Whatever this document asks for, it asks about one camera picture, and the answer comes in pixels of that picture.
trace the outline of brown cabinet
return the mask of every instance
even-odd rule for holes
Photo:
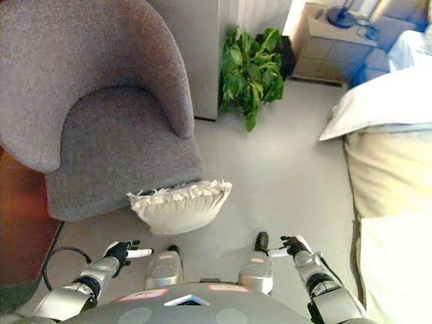
[[[323,13],[316,19],[318,12]],[[358,35],[360,27],[341,29],[329,24],[327,7],[304,5],[302,18],[293,37],[297,64],[293,77],[330,82],[348,82],[377,43]]]

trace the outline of armchair cushion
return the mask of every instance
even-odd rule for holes
[[[202,176],[194,137],[180,138],[154,97],[138,87],[106,88],[66,117],[60,168],[46,175],[49,213],[78,221],[127,206],[127,192]]]

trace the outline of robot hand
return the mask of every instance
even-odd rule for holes
[[[147,257],[153,253],[153,249],[147,248],[144,250],[138,249],[140,244],[139,240],[117,242],[115,241],[105,251],[103,257],[114,257],[119,261],[119,269],[114,273],[113,278],[117,277],[120,269],[126,265],[130,265],[131,261],[128,259],[135,259],[140,257]]]
[[[269,257],[280,258],[287,257],[289,255],[294,257],[300,251],[307,251],[310,254],[313,253],[312,248],[302,236],[282,236],[281,240],[283,242],[283,246],[275,250],[268,250],[267,254]]]

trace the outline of wall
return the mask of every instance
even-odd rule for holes
[[[220,0],[220,15],[225,20],[221,29],[226,30],[239,25],[251,35],[263,33],[268,27],[284,29],[292,0]]]
[[[182,52],[195,117],[217,118],[219,0],[148,0]]]

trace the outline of armchair backrest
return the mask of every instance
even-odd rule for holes
[[[16,159],[57,169],[69,109],[110,86],[147,89],[177,134],[192,135],[182,56],[145,0],[0,3],[0,144]]]

